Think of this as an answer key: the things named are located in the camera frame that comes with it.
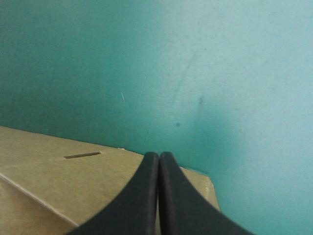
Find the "cardboard box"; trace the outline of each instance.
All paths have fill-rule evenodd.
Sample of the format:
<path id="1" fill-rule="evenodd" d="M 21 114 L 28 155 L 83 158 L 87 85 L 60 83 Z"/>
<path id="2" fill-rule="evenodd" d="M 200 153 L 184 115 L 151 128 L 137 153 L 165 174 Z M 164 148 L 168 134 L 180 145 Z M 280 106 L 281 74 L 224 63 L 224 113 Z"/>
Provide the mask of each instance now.
<path id="1" fill-rule="evenodd" d="M 7 235 L 64 234 L 84 223 L 123 189 L 143 158 L 1 126 L 0 149 L 0 229 Z M 182 170 L 219 209 L 210 179 Z"/>

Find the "black curved object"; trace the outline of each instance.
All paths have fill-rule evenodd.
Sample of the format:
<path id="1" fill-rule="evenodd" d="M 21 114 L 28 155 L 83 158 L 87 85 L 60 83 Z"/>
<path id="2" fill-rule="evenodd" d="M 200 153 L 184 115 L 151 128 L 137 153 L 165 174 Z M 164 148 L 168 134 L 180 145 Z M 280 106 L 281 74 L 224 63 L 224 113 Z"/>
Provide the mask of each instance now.
<path id="1" fill-rule="evenodd" d="M 154 235 L 158 155 L 145 154 L 134 176 L 101 212 L 68 235 Z"/>
<path id="2" fill-rule="evenodd" d="M 162 235 L 252 235 L 202 198 L 170 152 L 160 156 L 158 192 Z"/>

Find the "teal wall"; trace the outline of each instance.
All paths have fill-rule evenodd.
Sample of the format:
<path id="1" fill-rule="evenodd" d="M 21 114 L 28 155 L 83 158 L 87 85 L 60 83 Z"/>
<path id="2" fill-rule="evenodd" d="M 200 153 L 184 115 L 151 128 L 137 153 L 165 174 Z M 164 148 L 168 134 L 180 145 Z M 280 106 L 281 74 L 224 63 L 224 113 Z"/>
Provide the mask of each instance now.
<path id="1" fill-rule="evenodd" d="M 209 175 L 258 235 L 313 234 L 313 2 L 0 1 L 0 125 Z"/>

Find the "black object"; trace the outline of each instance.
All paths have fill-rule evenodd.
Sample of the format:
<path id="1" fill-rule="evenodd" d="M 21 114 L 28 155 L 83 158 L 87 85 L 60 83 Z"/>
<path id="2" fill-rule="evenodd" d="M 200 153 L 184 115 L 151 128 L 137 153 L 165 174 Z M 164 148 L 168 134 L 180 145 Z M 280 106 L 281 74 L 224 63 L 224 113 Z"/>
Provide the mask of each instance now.
<path id="1" fill-rule="evenodd" d="M 158 155 L 146 153 L 117 197 L 68 235 L 154 235 Z"/>
<path id="2" fill-rule="evenodd" d="M 68 235 L 252 235 L 208 203 L 170 152 L 145 154 L 135 175 L 101 212 Z"/>
<path id="3" fill-rule="evenodd" d="M 160 156 L 158 191 L 162 235 L 251 235 L 202 198 L 170 152 Z"/>

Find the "dark spot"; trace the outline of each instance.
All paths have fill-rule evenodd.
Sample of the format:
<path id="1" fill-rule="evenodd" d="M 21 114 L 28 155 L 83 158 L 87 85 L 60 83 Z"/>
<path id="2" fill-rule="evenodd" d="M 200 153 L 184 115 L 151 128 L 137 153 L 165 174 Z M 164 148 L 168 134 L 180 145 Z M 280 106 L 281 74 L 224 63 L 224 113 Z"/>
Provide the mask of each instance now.
<path id="1" fill-rule="evenodd" d="M 199 99 L 198 99 L 198 105 L 202 105 L 203 104 L 203 99 L 204 99 L 204 96 L 201 96 Z"/>

